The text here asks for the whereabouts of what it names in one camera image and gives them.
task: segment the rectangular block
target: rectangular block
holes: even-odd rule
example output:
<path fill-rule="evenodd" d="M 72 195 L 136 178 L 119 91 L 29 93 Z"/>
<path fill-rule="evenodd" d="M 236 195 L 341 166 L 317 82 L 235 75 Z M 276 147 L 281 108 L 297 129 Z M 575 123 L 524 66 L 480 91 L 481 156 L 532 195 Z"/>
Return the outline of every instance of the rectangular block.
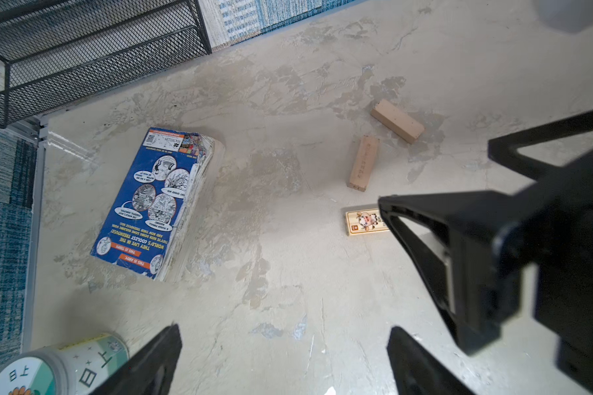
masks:
<path fill-rule="evenodd" d="M 371 170 L 376 162 L 380 139 L 373 136 L 363 136 L 358 147 L 356 162 L 353 164 L 352 175 L 347 186 L 364 192 L 369 184 Z"/>
<path fill-rule="evenodd" d="M 389 230 L 382 217 L 380 217 L 379 209 L 348 211 L 345 213 L 345 220 L 347 221 L 347 232 L 350 236 Z"/>
<path fill-rule="evenodd" d="M 381 100 L 376 104 L 371 110 L 371 115 L 409 144 L 414 143 L 424 131 L 424 125 L 387 100 Z"/>

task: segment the black mesh basket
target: black mesh basket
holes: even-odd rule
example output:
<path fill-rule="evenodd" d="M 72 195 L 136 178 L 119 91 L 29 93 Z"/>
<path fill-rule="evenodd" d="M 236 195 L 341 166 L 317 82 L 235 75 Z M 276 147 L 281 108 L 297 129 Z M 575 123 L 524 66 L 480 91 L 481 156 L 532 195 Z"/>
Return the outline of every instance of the black mesh basket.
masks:
<path fill-rule="evenodd" d="M 0 1 L 0 128 L 209 53 L 197 0 Z"/>

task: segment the cartoon character face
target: cartoon character face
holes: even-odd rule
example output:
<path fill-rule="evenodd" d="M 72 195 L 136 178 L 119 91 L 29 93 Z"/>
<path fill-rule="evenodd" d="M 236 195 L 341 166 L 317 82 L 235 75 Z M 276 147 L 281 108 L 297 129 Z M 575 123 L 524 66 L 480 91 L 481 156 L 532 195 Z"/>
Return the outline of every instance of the cartoon character face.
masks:
<path fill-rule="evenodd" d="M 375 214 L 369 214 L 366 212 L 357 212 L 358 224 L 362 226 L 365 231 L 369 231 L 369 228 L 375 229 L 378 225 L 378 216 Z"/>

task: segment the speech bubble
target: speech bubble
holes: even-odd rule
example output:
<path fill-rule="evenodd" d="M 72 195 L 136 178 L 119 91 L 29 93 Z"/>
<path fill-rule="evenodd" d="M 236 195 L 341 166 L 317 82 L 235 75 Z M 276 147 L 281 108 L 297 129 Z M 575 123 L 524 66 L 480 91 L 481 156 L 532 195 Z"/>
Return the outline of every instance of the speech bubble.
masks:
<path fill-rule="evenodd" d="M 147 226 L 163 232 L 171 232 L 171 230 L 173 229 L 171 225 L 162 223 L 155 219 L 148 219 L 147 221 L 145 221 L 145 223 L 147 224 Z"/>
<path fill-rule="evenodd" d="M 163 188 L 161 189 L 163 194 L 167 194 L 169 196 L 172 197 L 177 197 L 177 198 L 181 198 L 184 199 L 184 194 L 186 193 L 185 191 L 178 189 L 178 188 Z"/>
<path fill-rule="evenodd" d="M 151 171 L 141 170 L 134 173 L 134 179 L 139 183 L 147 184 L 155 180 L 156 177 Z"/>
<path fill-rule="evenodd" d="M 127 219 L 141 219 L 143 217 L 138 211 L 126 207 L 117 207 L 114 209 L 114 212 Z"/>

